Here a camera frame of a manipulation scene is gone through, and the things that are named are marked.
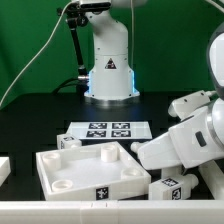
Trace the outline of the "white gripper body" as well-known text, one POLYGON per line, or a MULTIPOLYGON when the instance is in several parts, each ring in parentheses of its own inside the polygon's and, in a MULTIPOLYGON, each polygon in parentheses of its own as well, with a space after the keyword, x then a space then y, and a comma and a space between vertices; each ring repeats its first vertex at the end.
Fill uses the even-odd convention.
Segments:
POLYGON ((138 149, 146 170, 183 165, 197 167, 224 158, 224 100, 216 99, 192 112, 161 136, 138 149))

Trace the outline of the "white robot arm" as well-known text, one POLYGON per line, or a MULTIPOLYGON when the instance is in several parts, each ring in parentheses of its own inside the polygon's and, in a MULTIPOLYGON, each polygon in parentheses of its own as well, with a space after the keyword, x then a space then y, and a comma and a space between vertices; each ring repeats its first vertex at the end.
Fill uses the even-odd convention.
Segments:
MULTIPOLYGON (((94 66, 85 97, 101 104, 134 99, 134 72, 128 64, 128 31, 109 13, 112 7, 139 6, 147 0, 71 0, 93 27, 94 66)), ((218 98, 198 91, 174 100, 169 114, 181 122, 141 144, 137 154, 147 170, 182 165, 197 167, 224 158, 224 23, 212 34, 207 63, 218 98)))

